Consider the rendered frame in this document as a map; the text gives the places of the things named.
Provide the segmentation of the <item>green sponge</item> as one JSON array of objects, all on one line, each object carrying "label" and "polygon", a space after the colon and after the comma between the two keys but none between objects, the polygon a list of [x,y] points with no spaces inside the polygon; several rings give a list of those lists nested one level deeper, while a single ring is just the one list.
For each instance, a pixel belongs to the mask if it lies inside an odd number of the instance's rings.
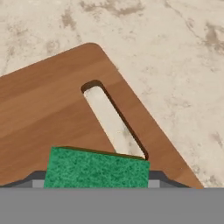
[{"label": "green sponge", "polygon": [[147,188],[149,171],[141,157],[52,147],[44,188]]}]

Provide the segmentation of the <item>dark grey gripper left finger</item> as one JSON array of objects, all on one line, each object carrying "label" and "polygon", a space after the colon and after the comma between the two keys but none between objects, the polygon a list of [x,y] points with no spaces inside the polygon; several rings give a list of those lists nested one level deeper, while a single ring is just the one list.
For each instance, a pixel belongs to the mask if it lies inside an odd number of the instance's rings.
[{"label": "dark grey gripper left finger", "polygon": [[0,185],[0,188],[43,188],[46,178],[46,171],[34,171],[26,178],[14,181],[5,185]]}]

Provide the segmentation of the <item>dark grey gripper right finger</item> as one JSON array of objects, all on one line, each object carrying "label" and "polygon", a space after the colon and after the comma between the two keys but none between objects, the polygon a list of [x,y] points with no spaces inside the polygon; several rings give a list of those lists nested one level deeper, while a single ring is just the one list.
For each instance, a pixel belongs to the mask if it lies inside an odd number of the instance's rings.
[{"label": "dark grey gripper right finger", "polygon": [[149,188],[188,188],[188,185],[181,184],[175,180],[169,179],[162,171],[149,172]]}]

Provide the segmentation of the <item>wooden cutting board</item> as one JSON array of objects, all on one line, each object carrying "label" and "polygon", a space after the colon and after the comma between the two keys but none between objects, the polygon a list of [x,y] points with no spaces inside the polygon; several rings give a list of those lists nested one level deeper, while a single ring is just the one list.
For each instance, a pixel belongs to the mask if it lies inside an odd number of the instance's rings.
[{"label": "wooden cutting board", "polygon": [[94,43],[0,78],[0,185],[44,170],[54,145],[113,151],[82,94],[92,84],[106,88],[152,169],[187,186],[202,187],[109,57]]}]

